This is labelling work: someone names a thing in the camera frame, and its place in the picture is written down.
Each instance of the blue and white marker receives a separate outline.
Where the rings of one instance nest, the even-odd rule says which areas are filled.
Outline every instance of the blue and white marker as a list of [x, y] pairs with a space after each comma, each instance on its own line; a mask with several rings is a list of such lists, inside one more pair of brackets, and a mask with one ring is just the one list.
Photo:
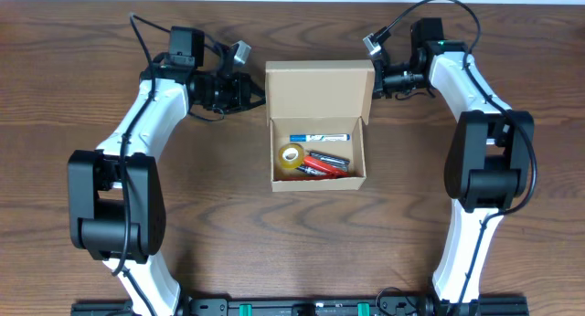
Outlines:
[[291, 134], [291, 142], [348, 142], [349, 134]]

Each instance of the box lid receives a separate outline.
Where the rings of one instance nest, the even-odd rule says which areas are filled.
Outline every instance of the box lid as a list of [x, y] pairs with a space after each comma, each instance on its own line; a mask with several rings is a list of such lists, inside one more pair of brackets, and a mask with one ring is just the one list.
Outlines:
[[268, 61], [268, 117], [361, 117], [369, 120], [371, 60]]

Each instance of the brown tabletop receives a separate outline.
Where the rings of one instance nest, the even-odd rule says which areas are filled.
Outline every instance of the brown tabletop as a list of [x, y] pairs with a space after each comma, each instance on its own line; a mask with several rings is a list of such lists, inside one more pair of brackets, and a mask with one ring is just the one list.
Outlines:
[[[360, 59], [362, 38], [406, 5], [211, 2], [0, 2], [0, 314], [65, 315], [76, 300], [126, 299], [122, 285], [69, 240], [66, 164], [118, 125], [136, 97], [142, 50], [128, 12], [196, 26], [267, 60]], [[482, 293], [522, 293], [533, 315], [585, 312], [585, 7], [473, 5], [477, 64], [494, 91], [536, 121], [535, 197], [496, 232]], [[441, 16], [470, 41], [455, 5], [416, 10], [394, 30]], [[141, 26], [147, 45], [168, 37]], [[207, 56], [212, 66], [215, 59]], [[158, 164], [167, 212], [162, 250], [193, 295], [234, 299], [371, 296], [427, 288], [450, 220], [442, 180], [455, 120], [442, 98], [375, 100], [359, 191], [272, 193], [265, 108], [225, 121], [185, 119]]]

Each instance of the cardboard box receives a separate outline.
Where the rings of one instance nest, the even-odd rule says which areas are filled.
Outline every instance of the cardboard box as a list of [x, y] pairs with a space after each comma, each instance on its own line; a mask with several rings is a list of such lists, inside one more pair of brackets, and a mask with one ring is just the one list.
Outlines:
[[[367, 124], [374, 88], [370, 60], [269, 61], [266, 63], [273, 192], [358, 189], [366, 180], [362, 122]], [[283, 169], [279, 150], [291, 134], [349, 133], [348, 142], [298, 142], [306, 151], [349, 160], [349, 177], [285, 181], [307, 176]]]

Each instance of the tape roll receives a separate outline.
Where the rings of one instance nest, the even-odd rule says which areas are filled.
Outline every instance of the tape roll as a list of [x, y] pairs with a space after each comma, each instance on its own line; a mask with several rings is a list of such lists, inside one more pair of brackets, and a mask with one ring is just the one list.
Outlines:
[[303, 147], [296, 143], [287, 143], [278, 151], [278, 161], [285, 169], [296, 169], [303, 164]]

